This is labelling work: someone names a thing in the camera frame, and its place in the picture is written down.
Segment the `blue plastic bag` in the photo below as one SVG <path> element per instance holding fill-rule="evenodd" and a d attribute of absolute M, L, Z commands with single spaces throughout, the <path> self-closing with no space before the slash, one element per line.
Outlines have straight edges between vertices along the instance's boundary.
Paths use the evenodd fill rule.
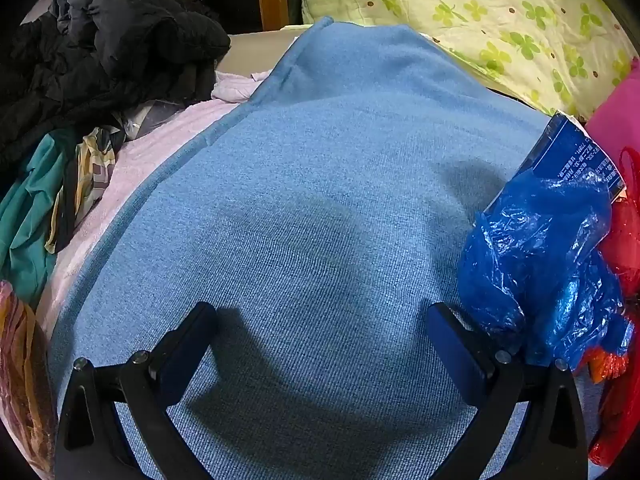
<path fill-rule="evenodd" d="M 480 212 L 458 266 L 462 310 L 500 348 L 532 365 L 578 367 L 596 347 L 623 356 L 634 324 L 599 252 L 610 230 L 595 214 Z"/>

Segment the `teal garment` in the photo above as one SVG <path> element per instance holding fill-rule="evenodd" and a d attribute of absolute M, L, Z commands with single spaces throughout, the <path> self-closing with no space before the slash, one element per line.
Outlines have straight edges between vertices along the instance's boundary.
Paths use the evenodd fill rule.
<path fill-rule="evenodd" d="M 44 245 L 75 146 L 70 129 L 46 134 L 1 201 L 1 278 L 32 308 L 38 306 L 55 265 L 55 255 Z"/>

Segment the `patterned yellow garment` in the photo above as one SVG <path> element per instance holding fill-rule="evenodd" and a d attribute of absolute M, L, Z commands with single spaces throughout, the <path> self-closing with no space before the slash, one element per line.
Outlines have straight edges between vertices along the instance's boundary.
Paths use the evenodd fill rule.
<path fill-rule="evenodd" d="M 49 254 L 57 254 L 70 244 L 81 221 L 102 198 L 125 141 L 126 134 L 121 128 L 96 127 L 76 146 L 53 203 L 49 234 L 44 243 Z"/>

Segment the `pink bed sheet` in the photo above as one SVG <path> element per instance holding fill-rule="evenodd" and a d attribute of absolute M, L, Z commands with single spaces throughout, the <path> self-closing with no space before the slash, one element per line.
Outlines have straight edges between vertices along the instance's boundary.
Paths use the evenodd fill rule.
<path fill-rule="evenodd" d="M 36 318 L 48 338 L 52 336 L 70 286 L 129 196 L 186 142 L 246 102 L 268 74 L 260 72 L 241 76 L 223 73 L 221 77 L 222 81 L 215 84 L 210 100 L 187 107 L 146 136 L 126 142 L 119 151 L 110 184 L 80 222 L 70 244 L 56 256 L 52 276 L 40 298 Z"/>

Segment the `blue blanket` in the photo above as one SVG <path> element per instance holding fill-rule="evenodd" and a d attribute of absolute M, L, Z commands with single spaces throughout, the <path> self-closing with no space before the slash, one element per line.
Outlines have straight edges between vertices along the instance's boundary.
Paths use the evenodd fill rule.
<path fill-rule="evenodd" d="M 76 359 L 216 334 L 167 414 L 209 479 L 434 479 L 476 413 L 426 333 L 483 211 L 548 117 L 406 26 L 325 18 L 122 207 L 58 317 Z"/>

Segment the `magenta pillow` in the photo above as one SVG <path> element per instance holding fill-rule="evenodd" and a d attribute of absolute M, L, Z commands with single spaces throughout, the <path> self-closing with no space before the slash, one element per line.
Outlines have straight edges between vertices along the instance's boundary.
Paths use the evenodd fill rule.
<path fill-rule="evenodd" d="M 639 59 L 630 72 L 588 120 L 586 130 L 616 166 L 624 148 L 639 151 L 640 90 Z"/>

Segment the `black clothes pile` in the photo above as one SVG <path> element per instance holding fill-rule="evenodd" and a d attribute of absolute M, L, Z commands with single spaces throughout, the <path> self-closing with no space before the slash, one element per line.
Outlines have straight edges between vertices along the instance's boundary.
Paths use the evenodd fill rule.
<path fill-rule="evenodd" d="M 204 98 L 230 38 L 196 0 L 52 0 L 1 29 L 1 162 L 49 131 L 141 102 Z"/>

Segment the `green clover quilt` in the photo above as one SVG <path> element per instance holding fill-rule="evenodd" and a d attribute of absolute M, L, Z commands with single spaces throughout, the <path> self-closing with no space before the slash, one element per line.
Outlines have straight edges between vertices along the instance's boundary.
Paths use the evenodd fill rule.
<path fill-rule="evenodd" d="M 305 23 L 407 24 L 488 86 L 589 118 L 639 52 L 603 0 L 303 0 Z"/>

